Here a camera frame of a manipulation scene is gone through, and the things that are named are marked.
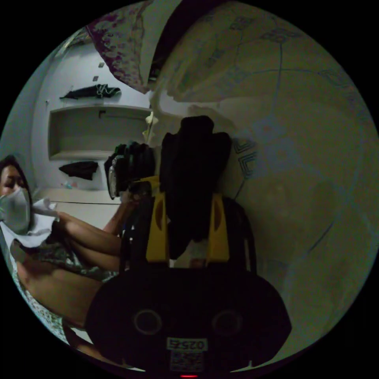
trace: white face mask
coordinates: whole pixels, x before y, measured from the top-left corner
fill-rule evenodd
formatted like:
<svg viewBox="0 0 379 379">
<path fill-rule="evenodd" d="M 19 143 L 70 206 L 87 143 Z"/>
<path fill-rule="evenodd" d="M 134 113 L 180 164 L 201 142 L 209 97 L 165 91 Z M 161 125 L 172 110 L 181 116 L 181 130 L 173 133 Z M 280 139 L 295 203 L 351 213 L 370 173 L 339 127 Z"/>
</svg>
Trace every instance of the white face mask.
<svg viewBox="0 0 379 379">
<path fill-rule="evenodd" d="M 25 188 L 18 188 L 10 195 L 0 197 L 0 221 L 14 233 L 28 232 L 30 222 L 30 200 Z"/>
</svg>

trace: yellow bracket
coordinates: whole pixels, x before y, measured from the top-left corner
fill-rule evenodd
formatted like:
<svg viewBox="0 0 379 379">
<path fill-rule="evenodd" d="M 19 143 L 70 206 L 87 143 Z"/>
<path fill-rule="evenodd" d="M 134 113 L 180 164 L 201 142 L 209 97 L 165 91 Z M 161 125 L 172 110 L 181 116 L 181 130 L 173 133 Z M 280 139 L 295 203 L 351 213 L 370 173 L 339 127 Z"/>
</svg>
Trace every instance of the yellow bracket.
<svg viewBox="0 0 379 379">
<path fill-rule="evenodd" d="M 155 196 L 146 259 L 149 263 L 166 262 L 169 266 L 169 240 L 164 193 Z"/>
<path fill-rule="evenodd" d="M 229 260 L 229 243 L 222 195 L 213 194 L 206 264 Z"/>
</svg>

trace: person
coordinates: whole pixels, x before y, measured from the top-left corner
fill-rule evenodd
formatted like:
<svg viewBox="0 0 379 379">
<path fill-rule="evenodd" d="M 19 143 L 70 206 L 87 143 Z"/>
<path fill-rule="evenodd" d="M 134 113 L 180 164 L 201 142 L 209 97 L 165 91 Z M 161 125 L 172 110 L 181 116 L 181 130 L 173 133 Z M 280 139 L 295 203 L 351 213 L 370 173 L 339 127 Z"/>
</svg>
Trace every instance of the person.
<svg viewBox="0 0 379 379">
<path fill-rule="evenodd" d="M 122 225 L 138 205 L 130 193 L 104 229 L 67 213 L 57 212 L 52 232 L 36 248 L 17 239 L 12 249 L 23 250 L 15 260 L 12 277 L 17 288 L 42 323 L 79 351 L 112 363 L 79 338 L 71 327 L 84 328 L 86 313 L 102 283 L 118 273 Z M 32 227 L 32 197 L 26 177 L 13 156 L 0 161 L 0 221 L 19 235 Z"/>
</svg>

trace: black garment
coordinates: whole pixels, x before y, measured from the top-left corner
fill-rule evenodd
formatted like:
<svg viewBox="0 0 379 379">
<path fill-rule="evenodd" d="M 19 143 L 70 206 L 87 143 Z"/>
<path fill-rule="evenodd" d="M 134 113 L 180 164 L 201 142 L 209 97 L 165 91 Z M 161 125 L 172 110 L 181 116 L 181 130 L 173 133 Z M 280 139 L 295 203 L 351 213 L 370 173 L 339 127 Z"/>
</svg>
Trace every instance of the black garment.
<svg viewBox="0 0 379 379">
<path fill-rule="evenodd" d="M 208 116 L 186 117 L 179 132 L 167 133 L 162 142 L 159 180 L 171 220 L 172 259 L 179 257 L 191 240 L 202 240 L 209 233 L 212 194 L 232 145 L 227 133 L 213 134 L 213 127 Z"/>
<path fill-rule="evenodd" d="M 98 163 L 93 161 L 70 163 L 59 167 L 59 170 L 68 176 L 75 176 L 86 180 L 92 180 L 93 174 L 98 169 Z"/>
<path fill-rule="evenodd" d="M 121 93 L 118 87 L 108 87 L 108 84 L 97 84 L 92 87 L 81 88 L 79 90 L 70 91 L 60 99 L 75 99 L 80 98 L 111 98 Z"/>
<path fill-rule="evenodd" d="M 153 150 L 146 144 L 132 142 L 130 145 L 119 145 L 116 152 L 104 163 L 107 177 L 108 192 L 113 199 L 121 191 L 127 190 L 130 182 L 153 176 L 155 172 L 155 158 Z M 115 192 L 111 190 L 109 172 L 115 173 Z"/>
</svg>

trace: hand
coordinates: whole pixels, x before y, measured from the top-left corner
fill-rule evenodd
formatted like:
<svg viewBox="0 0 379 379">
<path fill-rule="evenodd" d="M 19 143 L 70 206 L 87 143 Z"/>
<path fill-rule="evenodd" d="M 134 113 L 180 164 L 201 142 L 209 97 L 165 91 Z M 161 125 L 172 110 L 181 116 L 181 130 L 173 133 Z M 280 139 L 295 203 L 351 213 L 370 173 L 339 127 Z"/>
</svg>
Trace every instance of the hand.
<svg viewBox="0 0 379 379">
<path fill-rule="evenodd" d="M 139 200 L 141 199 L 139 195 L 134 195 L 129 190 L 120 193 L 120 200 L 122 204 L 134 203 L 138 205 Z"/>
</svg>

